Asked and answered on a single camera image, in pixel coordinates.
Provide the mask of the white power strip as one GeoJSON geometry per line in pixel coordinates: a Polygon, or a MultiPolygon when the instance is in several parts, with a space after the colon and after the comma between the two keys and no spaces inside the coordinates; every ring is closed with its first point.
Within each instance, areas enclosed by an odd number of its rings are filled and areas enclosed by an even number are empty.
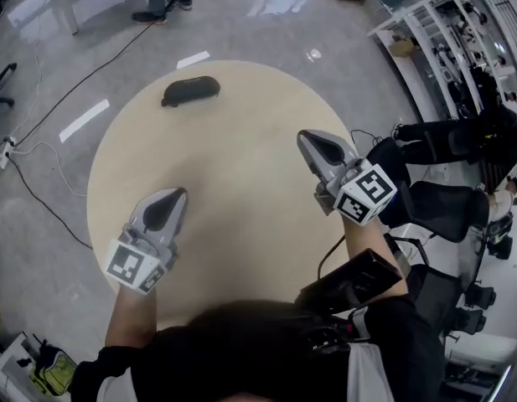
{"type": "Polygon", "coordinates": [[[0,168],[4,170],[8,163],[11,153],[16,147],[16,140],[14,137],[5,137],[3,140],[3,149],[0,151],[0,168]]]}

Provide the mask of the person's black and white clothing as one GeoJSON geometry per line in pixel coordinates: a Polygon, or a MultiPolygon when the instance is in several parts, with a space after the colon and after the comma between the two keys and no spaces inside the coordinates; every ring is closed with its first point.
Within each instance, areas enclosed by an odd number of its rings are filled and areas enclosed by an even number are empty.
{"type": "Polygon", "coordinates": [[[292,304],[239,301],[107,347],[81,363],[71,402],[435,402],[441,342],[406,296],[319,317],[292,304]]]}

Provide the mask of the person's left forearm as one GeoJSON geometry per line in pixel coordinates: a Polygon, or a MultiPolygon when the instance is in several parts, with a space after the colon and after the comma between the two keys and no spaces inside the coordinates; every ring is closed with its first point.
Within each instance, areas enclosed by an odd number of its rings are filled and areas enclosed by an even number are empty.
{"type": "Polygon", "coordinates": [[[157,291],[120,286],[106,332],[106,347],[144,348],[157,331],[157,291]]]}

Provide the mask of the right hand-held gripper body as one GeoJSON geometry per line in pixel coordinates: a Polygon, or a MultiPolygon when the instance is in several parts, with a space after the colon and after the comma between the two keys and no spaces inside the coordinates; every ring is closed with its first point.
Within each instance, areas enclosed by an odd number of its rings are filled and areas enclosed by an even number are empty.
{"type": "Polygon", "coordinates": [[[333,211],[356,224],[368,224],[395,197],[397,187],[379,164],[354,159],[328,170],[314,198],[326,215],[333,211]]]}

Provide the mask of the person's right forearm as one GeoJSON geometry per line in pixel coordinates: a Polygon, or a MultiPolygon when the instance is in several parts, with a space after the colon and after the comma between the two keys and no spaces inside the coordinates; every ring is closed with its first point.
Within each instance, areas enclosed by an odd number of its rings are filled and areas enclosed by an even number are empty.
{"type": "Polygon", "coordinates": [[[342,218],[342,221],[344,226],[345,244],[349,258],[358,255],[366,249],[372,249],[390,265],[394,266],[401,277],[401,279],[391,288],[387,289],[378,296],[371,298],[367,302],[367,305],[389,297],[406,296],[408,294],[408,287],[406,284],[405,276],[403,275],[394,255],[387,245],[378,223],[372,220],[365,226],[359,226],[355,222],[345,217],[342,218]]]}

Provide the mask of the cardboard box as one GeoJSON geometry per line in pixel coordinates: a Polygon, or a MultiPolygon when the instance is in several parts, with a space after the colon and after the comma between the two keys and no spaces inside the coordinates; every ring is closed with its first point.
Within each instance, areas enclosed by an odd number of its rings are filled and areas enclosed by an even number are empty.
{"type": "Polygon", "coordinates": [[[407,37],[401,38],[400,36],[393,35],[392,41],[388,45],[390,55],[396,58],[408,58],[418,48],[416,39],[407,37]]]}

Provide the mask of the white floor tape strip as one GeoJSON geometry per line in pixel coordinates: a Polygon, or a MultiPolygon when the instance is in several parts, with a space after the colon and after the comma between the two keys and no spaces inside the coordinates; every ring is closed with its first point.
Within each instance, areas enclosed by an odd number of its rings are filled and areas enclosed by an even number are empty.
{"type": "Polygon", "coordinates": [[[210,54],[209,54],[208,51],[202,51],[202,52],[199,52],[197,54],[193,54],[193,55],[191,55],[189,57],[186,57],[184,59],[181,59],[177,63],[176,68],[178,70],[180,70],[180,69],[182,69],[184,67],[188,67],[190,65],[197,64],[198,62],[207,60],[209,57],[210,57],[210,54]]]}
{"type": "Polygon", "coordinates": [[[72,121],[64,130],[59,134],[59,140],[61,143],[65,143],[71,136],[73,136],[78,130],[80,130],[85,124],[90,122],[96,116],[101,114],[103,111],[110,107],[108,99],[104,99],[94,106],[92,106],[83,115],[72,121]]]}

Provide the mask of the white shelving unit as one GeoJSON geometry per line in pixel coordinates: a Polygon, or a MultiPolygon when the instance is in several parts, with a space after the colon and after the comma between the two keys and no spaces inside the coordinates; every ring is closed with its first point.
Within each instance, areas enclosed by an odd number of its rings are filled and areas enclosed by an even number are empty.
{"type": "Polygon", "coordinates": [[[517,0],[379,0],[389,16],[368,35],[397,68],[423,121],[477,115],[497,94],[517,114],[517,0]],[[408,58],[392,36],[413,38],[408,58]]]}

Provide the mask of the black oblong case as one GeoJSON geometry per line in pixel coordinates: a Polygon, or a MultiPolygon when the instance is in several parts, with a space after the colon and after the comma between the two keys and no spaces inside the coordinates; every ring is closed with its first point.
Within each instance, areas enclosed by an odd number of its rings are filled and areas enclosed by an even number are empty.
{"type": "Polygon", "coordinates": [[[165,89],[161,106],[178,107],[191,101],[218,96],[219,93],[220,83],[211,76],[176,80],[165,89]]]}

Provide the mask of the white low furniture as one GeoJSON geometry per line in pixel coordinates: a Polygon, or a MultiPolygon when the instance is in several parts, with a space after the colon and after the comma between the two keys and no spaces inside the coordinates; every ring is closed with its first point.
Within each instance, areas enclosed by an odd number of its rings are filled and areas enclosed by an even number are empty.
{"type": "Polygon", "coordinates": [[[0,397],[5,402],[45,402],[30,378],[34,358],[27,343],[21,332],[6,348],[0,344],[0,397]]]}

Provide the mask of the round beige pedestal table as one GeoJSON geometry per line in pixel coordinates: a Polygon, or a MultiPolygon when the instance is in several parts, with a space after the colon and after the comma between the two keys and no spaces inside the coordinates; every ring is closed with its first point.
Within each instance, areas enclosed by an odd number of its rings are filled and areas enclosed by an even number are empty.
{"type": "Polygon", "coordinates": [[[318,180],[297,147],[303,129],[347,137],[333,108],[300,80],[245,61],[210,61],[151,83],[120,111],[91,167],[90,240],[98,261],[136,204],[182,187],[189,202],[178,259],[157,286],[158,324],[181,324],[239,299],[293,301],[318,263],[341,265],[343,233],[313,193],[318,180]],[[218,96],[162,107],[176,80],[211,76],[218,96]]]}

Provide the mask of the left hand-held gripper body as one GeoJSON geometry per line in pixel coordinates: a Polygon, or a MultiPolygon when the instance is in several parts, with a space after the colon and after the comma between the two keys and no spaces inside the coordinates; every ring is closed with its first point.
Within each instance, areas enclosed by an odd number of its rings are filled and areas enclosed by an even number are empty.
{"type": "Polygon", "coordinates": [[[125,225],[106,255],[106,275],[122,286],[147,295],[172,269],[178,257],[173,239],[160,240],[125,225]]]}

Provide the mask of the black high-back office chair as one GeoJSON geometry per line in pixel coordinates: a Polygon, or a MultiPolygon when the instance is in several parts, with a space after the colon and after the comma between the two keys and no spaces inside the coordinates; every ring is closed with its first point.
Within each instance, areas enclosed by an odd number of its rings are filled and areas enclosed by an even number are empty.
{"type": "Polygon", "coordinates": [[[489,199],[482,189],[413,183],[400,148],[391,138],[373,147],[367,159],[379,164],[397,187],[398,205],[391,214],[379,214],[382,224],[392,229],[415,224],[454,243],[462,241],[470,228],[488,225],[489,199]]]}

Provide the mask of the yellow green black backpack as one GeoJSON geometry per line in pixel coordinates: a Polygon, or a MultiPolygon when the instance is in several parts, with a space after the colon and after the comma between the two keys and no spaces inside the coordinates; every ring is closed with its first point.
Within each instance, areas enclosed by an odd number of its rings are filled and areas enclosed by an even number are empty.
{"type": "Polygon", "coordinates": [[[42,395],[60,397],[69,391],[76,367],[64,350],[44,340],[29,377],[42,395]]]}

